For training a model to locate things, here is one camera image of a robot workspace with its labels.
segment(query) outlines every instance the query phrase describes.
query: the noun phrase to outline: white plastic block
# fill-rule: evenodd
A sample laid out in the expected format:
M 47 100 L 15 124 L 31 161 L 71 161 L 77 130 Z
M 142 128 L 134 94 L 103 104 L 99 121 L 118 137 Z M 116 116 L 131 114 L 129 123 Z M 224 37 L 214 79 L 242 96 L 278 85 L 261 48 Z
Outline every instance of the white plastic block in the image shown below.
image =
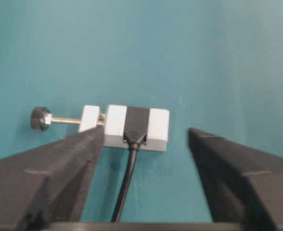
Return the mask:
M 99 114 L 100 111 L 98 106 L 85 105 L 81 123 L 79 125 L 79 132 L 95 128 L 98 123 Z
M 147 143 L 140 148 L 145 150 L 166 151 L 169 133 L 170 112 L 165 109 L 151 108 L 147 133 Z
M 105 118 L 104 146 L 127 148 L 123 142 L 126 106 L 109 105 Z

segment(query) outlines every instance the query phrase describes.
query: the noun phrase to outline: white block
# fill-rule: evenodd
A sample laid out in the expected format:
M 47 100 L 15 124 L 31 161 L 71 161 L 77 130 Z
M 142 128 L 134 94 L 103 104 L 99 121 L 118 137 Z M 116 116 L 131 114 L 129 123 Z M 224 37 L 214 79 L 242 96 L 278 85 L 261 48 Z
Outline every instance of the white block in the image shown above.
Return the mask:
M 151 108 L 147 133 L 147 143 L 140 148 L 145 150 L 166 151 L 169 133 L 170 112 L 165 109 Z
M 105 118 L 104 146 L 127 148 L 123 142 L 126 106 L 109 105 Z
M 85 105 L 81 123 L 79 125 L 79 132 L 95 128 L 98 123 L 99 114 L 100 111 L 98 106 Z

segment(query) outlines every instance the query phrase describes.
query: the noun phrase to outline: black knob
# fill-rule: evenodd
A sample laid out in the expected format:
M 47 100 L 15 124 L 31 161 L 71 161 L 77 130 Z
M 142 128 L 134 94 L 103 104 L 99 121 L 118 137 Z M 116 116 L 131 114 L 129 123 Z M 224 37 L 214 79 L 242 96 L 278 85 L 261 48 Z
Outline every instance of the black knob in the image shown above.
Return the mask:
M 34 131 L 45 131 L 49 128 L 46 117 L 50 114 L 46 107 L 35 107 L 30 117 L 30 126 Z

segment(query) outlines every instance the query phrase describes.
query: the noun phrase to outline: black connector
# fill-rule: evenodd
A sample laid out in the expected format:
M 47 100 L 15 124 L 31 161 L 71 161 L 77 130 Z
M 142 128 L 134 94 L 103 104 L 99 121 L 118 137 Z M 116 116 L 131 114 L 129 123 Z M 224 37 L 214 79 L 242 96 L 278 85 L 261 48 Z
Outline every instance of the black connector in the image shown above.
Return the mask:
M 147 141 L 149 112 L 148 108 L 127 108 L 123 139 L 129 149 L 138 150 Z
M 120 221 L 126 195 L 135 168 L 137 152 L 139 151 L 140 146 L 147 141 L 149 112 L 150 110 L 148 108 L 127 108 L 123 141 L 127 142 L 128 148 L 130 150 L 130 155 L 128 158 L 126 171 L 119 192 L 117 204 L 111 218 L 112 222 Z

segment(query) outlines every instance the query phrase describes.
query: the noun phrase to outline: teal surface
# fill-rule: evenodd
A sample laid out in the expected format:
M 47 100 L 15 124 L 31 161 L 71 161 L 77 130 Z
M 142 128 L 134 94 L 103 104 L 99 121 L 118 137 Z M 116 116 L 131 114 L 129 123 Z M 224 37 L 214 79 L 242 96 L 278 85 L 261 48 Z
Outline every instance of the teal surface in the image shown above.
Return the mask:
M 77 132 L 33 132 L 34 106 L 167 108 L 166 153 L 140 152 L 127 222 L 211 222 L 187 129 L 283 156 L 283 1 L 0 0 L 0 158 Z M 104 149 L 82 221 L 109 221 L 128 153 Z

